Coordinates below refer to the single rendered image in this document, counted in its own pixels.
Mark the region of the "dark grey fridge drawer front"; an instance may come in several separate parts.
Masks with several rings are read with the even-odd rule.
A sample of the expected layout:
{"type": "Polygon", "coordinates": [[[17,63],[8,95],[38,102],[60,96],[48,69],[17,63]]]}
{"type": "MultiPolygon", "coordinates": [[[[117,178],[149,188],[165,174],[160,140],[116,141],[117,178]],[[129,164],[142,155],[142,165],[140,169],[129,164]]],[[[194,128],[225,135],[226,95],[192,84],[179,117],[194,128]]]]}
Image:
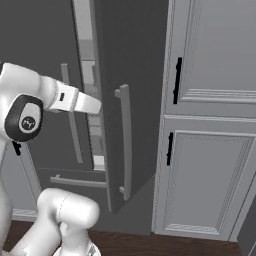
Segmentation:
{"type": "Polygon", "coordinates": [[[122,201],[120,210],[113,213],[108,208],[107,189],[64,185],[50,181],[51,176],[59,174],[62,178],[67,179],[105,182],[106,178],[103,171],[37,168],[36,174],[42,189],[60,188],[96,201],[100,207],[100,217],[93,230],[140,235],[151,233],[154,178],[149,179],[129,201],[122,201]]]}

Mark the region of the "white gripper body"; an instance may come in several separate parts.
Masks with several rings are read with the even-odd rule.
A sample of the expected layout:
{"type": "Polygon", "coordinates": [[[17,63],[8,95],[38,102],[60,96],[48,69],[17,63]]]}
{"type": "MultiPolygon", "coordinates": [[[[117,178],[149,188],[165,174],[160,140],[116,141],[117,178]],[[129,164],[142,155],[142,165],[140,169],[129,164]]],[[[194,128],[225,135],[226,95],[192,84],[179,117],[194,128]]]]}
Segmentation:
{"type": "Polygon", "coordinates": [[[101,102],[88,94],[79,92],[74,110],[86,114],[98,114],[101,110],[101,102]]]}

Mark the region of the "grey panelled cupboard door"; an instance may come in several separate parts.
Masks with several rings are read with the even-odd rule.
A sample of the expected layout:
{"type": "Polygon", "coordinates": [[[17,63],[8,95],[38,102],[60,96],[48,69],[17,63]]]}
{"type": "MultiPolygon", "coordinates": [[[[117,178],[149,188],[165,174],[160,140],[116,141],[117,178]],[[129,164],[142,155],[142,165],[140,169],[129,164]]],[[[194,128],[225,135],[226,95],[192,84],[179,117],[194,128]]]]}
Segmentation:
{"type": "Polygon", "coordinates": [[[160,136],[154,232],[228,240],[256,173],[256,120],[166,115],[160,136]]]}

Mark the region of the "dark grey fridge door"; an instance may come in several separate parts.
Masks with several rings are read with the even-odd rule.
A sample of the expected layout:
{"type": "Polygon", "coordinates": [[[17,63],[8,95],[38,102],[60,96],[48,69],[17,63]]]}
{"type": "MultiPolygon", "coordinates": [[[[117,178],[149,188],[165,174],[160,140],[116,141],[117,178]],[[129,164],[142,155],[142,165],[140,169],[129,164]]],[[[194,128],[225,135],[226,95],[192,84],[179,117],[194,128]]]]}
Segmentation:
{"type": "Polygon", "coordinates": [[[119,190],[124,184],[124,151],[121,102],[115,90],[127,84],[130,91],[132,198],[156,171],[169,0],[90,0],[90,4],[108,203],[116,213],[125,200],[119,190]]]}
{"type": "MultiPolygon", "coordinates": [[[[0,61],[83,88],[73,0],[0,0],[0,61]]],[[[87,116],[75,114],[83,164],[77,162],[67,112],[45,112],[39,135],[28,142],[35,168],[93,169],[87,116]]]]}

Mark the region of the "tall grey cupboard door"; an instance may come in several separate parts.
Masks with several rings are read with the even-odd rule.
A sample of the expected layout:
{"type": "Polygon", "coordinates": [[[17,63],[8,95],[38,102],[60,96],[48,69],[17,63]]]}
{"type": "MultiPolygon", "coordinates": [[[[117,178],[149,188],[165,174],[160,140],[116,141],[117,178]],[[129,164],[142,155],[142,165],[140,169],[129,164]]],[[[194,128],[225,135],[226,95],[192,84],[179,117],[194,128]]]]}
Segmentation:
{"type": "Polygon", "coordinates": [[[256,118],[256,0],[170,0],[164,78],[168,114],[256,118]]]}

